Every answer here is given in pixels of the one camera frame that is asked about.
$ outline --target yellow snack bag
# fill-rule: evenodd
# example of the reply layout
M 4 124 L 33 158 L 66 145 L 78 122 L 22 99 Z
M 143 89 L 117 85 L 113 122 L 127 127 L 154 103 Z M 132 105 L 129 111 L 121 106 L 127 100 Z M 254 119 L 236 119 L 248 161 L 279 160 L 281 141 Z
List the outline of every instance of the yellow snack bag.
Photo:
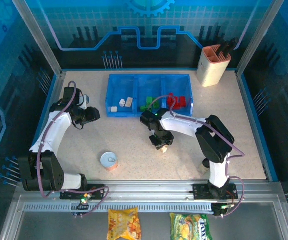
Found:
M 107 240 L 124 238 L 141 240 L 142 232 L 138 208 L 128 210 L 108 210 Z

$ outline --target green block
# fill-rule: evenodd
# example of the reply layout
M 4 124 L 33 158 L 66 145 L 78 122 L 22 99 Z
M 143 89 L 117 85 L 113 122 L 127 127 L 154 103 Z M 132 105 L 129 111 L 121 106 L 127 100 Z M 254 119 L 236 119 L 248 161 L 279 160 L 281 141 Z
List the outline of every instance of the green block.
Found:
M 160 103 L 159 103 L 158 100 L 153 103 L 153 108 L 154 108 L 154 109 L 159 109 L 159 108 L 160 108 Z
M 140 107 L 139 107 L 139 110 L 140 110 L 141 112 L 145 112 L 146 109 L 147 109 L 146 106 L 140 106 Z
M 151 96 L 146 97 L 146 105 L 150 105 L 153 102 L 153 98 Z
M 151 105 L 152 102 L 153 102 L 153 98 L 151 96 L 147 96 L 146 97 L 146 108 L 147 109 L 149 109 L 149 106 Z

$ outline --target circuit pattern graphic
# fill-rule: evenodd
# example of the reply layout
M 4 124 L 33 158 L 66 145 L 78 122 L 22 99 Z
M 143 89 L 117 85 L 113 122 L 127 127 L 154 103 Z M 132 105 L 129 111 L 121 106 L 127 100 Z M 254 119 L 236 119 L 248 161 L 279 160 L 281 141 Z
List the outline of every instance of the circuit pattern graphic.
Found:
M 133 10 L 134 14 L 141 17 L 155 16 L 164 14 L 165 10 L 170 9 L 170 5 L 174 4 L 174 0 L 126 0 L 128 9 Z
M 0 0 L 0 22 L 3 25 L 12 19 L 13 16 L 13 6 L 11 0 Z

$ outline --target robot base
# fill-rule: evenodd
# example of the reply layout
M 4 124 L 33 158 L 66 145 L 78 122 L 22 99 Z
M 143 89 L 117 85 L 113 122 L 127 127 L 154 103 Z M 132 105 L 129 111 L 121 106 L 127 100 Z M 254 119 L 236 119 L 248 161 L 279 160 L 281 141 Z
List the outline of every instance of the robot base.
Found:
M 194 200 L 230 200 L 232 199 L 232 196 L 228 193 L 230 192 L 234 199 L 239 199 L 238 191 L 235 184 L 228 184 L 227 189 L 225 191 L 225 194 L 222 196 L 215 197 L 211 192 L 208 184 L 193 184 L 193 191 L 192 193 L 194 195 Z
M 88 184 L 88 181 L 87 181 L 85 175 L 81 174 L 81 176 L 82 176 L 81 187 L 80 187 L 80 189 L 77 189 L 76 191 L 86 192 L 86 191 L 95 190 L 95 189 L 105 187 L 104 184 Z M 105 194 L 105 190 L 93 192 L 91 194 L 92 197 L 90 198 L 90 200 L 102 200 L 104 198 L 104 194 Z M 61 200 L 81 200 L 82 196 L 83 196 L 83 194 L 81 194 L 81 193 L 72 193 L 69 191 L 68 192 L 63 191 L 60 193 L 59 199 L 61 199 Z

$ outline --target robotic arm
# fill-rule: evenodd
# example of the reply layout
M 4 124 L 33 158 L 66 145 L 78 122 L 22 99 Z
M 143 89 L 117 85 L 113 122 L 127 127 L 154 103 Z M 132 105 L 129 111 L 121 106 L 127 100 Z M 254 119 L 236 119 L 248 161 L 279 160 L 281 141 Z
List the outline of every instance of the robotic arm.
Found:
M 142 113 L 140 121 L 153 132 L 153 135 L 149 139 L 156 149 L 162 150 L 162 152 L 166 152 L 167 147 L 173 144 L 174 136 L 170 131 L 197 138 L 201 150 L 206 157 L 203 165 L 210 168 L 210 178 L 208 181 L 210 193 L 216 199 L 226 194 L 230 182 L 226 174 L 226 164 L 232 148 L 219 136 L 212 136 L 212 131 L 201 124 L 207 123 L 211 125 L 233 144 L 235 141 L 234 137 L 217 116 L 211 115 L 209 118 L 193 118 L 177 113 L 173 116 L 168 109 L 161 108 L 156 114 L 146 110 Z
M 39 191 L 37 157 L 43 135 L 51 122 L 53 124 L 48 129 L 40 153 L 43 189 L 45 191 L 85 190 L 87 187 L 88 183 L 85 175 L 65 173 L 57 159 L 63 136 L 71 124 L 81 130 L 85 124 L 94 122 L 101 117 L 96 108 L 87 107 L 90 99 L 87 95 L 81 95 L 81 93 L 82 91 L 77 88 L 71 105 L 54 120 L 73 97 L 74 87 L 65 87 L 63 98 L 51 106 L 47 124 L 37 142 L 30 148 L 29 156 L 18 158 L 23 187 L 26 191 Z

